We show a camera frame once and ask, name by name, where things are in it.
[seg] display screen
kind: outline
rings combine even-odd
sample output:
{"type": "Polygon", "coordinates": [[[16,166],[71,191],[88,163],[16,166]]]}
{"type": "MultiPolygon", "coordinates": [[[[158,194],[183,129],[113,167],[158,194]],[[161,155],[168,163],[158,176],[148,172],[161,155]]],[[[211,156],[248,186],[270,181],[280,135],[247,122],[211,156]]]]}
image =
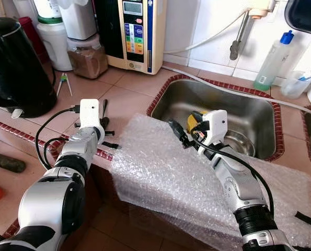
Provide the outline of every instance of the display screen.
{"type": "Polygon", "coordinates": [[[142,4],[141,3],[129,3],[124,2],[124,12],[125,13],[134,13],[142,15],[142,4]]]}

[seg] wire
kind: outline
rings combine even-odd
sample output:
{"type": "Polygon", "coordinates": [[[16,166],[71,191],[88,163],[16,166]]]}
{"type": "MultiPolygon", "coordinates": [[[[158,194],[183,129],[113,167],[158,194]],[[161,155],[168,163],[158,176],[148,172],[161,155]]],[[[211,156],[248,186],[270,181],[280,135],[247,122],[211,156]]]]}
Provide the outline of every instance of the wire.
{"type": "Polygon", "coordinates": [[[229,25],[225,26],[223,29],[221,29],[220,31],[218,31],[216,34],[214,35],[211,35],[210,37],[198,42],[198,43],[195,43],[195,44],[192,44],[188,47],[185,47],[185,48],[181,48],[179,50],[172,50],[172,51],[164,51],[164,54],[173,54],[173,53],[178,53],[178,52],[182,52],[182,51],[188,51],[188,50],[191,50],[193,48],[196,48],[208,41],[210,41],[211,39],[213,39],[214,37],[218,36],[220,33],[222,33],[224,30],[226,30],[229,26],[231,26],[236,20],[238,20],[245,12],[248,12],[250,9],[245,9],[243,12],[240,13],[239,16],[237,16],[229,25]]]}
{"type": "Polygon", "coordinates": [[[209,150],[213,153],[217,153],[217,154],[221,154],[223,156],[226,156],[226,157],[229,157],[237,162],[239,162],[240,164],[244,165],[245,167],[247,167],[251,173],[253,174],[253,176],[255,178],[258,178],[261,183],[263,184],[264,188],[266,189],[267,191],[267,194],[268,194],[268,198],[269,198],[269,207],[270,207],[270,214],[272,216],[272,218],[274,218],[274,200],[272,198],[272,193],[271,193],[271,190],[267,184],[267,182],[264,180],[264,178],[253,168],[251,167],[247,162],[243,161],[242,159],[230,154],[230,153],[225,153],[225,152],[222,152],[222,151],[219,151],[215,148],[212,148],[210,146],[207,146],[207,145],[204,145],[203,143],[201,143],[200,141],[198,141],[195,137],[195,134],[193,133],[194,131],[196,131],[196,127],[194,127],[191,131],[190,131],[190,135],[192,137],[192,139],[195,141],[195,143],[203,148],[205,148],[206,150],[209,150]]]}
{"type": "Polygon", "coordinates": [[[52,139],[48,140],[48,141],[45,143],[45,145],[44,145],[44,160],[45,160],[46,164],[48,164],[49,166],[51,166],[51,165],[50,165],[50,162],[49,162],[48,159],[47,159],[47,148],[48,148],[49,144],[50,144],[52,141],[56,141],[56,140],[59,140],[59,141],[68,141],[69,139],[67,139],[67,138],[52,138],[52,139]]]}
{"type": "Polygon", "coordinates": [[[311,110],[309,110],[309,109],[307,109],[305,107],[301,107],[301,106],[289,103],[289,102],[280,101],[280,100],[273,99],[273,98],[264,98],[264,97],[255,96],[255,95],[251,95],[251,94],[236,92],[234,90],[226,89],[224,87],[212,85],[209,82],[207,82],[207,81],[205,81],[205,80],[203,80],[203,79],[201,79],[199,77],[196,77],[196,76],[194,76],[192,74],[189,74],[187,72],[184,72],[184,71],[180,71],[178,69],[174,69],[174,68],[167,67],[167,66],[162,66],[162,68],[170,70],[170,71],[173,71],[173,72],[177,72],[177,73],[183,74],[183,75],[188,76],[188,77],[190,77],[190,78],[192,78],[194,80],[197,80],[198,82],[200,82],[202,84],[211,86],[212,88],[215,88],[215,89],[218,89],[218,90],[222,90],[222,91],[224,91],[226,93],[231,93],[231,94],[234,94],[234,95],[243,96],[243,97],[247,97],[247,98],[254,98],[254,99],[264,100],[264,101],[268,101],[268,102],[274,102],[274,103],[278,103],[278,104],[281,104],[281,105],[285,105],[285,106],[289,106],[289,107],[292,107],[292,108],[296,108],[296,109],[299,109],[299,110],[302,110],[304,112],[307,112],[307,113],[311,114],[311,110]]]}
{"type": "Polygon", "coordinates": [[[36,145],[36,151],[37,151],[37,156],[38,156],[38,159],[40,161],[40,164],[43,165],[43,167],[46,169],[46,170],[49,170],[51,169],[51,166],[48,165],[47,163],[45,163],[44,159],[42,158],[41,154],[40,154],[40,150],[39,150],[39,134],[40,132],[45,128],[45,126],[51,122],[52,119],[54,119],[55,117],[57,117],[58,115],[64,113],[64,112],[67,112],[67,111],[74,111],[74,108],[68,108],[68,109],[64,109],[62,111],[59,111],[57,112],[56,114],[54,114],[52,117],[50,117],[40,128],[39,130],[37,131],[37,134],[36,134],[36,139],[35,139],[35,142],[34,144],[36,145]]]}

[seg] bubble wrap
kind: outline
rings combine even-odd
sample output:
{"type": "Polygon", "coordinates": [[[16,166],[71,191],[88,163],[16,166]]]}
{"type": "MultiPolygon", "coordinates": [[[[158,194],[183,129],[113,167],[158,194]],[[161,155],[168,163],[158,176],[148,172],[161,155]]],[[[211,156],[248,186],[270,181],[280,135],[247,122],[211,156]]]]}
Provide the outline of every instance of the bubble wrap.
{"type": "MultiPolygon", "coordinates": [[[[165,122],[135,115],[120,137],[111,174],[123,201],[165,214],[170,223],[219,250],[241,250],[241,235],[210,161],[184,150],[165,122]]],[[[242,155],[268,183],[275,221],[292,245],[311,247],[311,178],[297,170],[242,155]]]]}

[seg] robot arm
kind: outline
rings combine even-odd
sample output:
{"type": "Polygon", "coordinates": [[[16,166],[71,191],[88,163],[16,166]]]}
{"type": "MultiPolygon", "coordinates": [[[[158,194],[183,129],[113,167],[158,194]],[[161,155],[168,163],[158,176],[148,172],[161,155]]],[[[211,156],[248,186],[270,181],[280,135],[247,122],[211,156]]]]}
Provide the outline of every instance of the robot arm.
{"type": "Polygon", "coordinates": [[[0,251],[59,250],[81,226],[85,175],[105,136],[98,105],[96,99],[81,100],[80,129],[63,146],[54,167],[24,193],[18,211],[20,230],[0,241],[0,251]]]}
{"type": "Polygon", "coordinates": [[[200,123],[192,129],[191,135],[198,131],[202,141],[196,138],[189,141],[182,126],[175,120],[170,120],[169,124],[185,148],[193,146],[200,155],[211,161],[211,167],[222,184],[225,200],[239,224],[243,250],[294,250],[285,234],[277,228],[256,177],[245,165],[233,159],[233,156],[239,158],[239,155],[223,144],[227,132],[227,112],[217,110],[204,115],[193,112],[193,116],[200,123]]]}

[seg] metal bowl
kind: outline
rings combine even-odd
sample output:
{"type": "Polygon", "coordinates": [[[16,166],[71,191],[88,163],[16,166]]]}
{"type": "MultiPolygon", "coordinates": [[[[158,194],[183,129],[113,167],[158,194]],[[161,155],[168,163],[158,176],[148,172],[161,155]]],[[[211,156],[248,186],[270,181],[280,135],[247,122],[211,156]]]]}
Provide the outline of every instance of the metal bowl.
{"type": "Polygon", "coordinates": [[[225,135],[224,143],[230,145],[236,152],[243,153],[248,156],[255,156],[255,147],[242,133],[228,130],[225,135]]]}

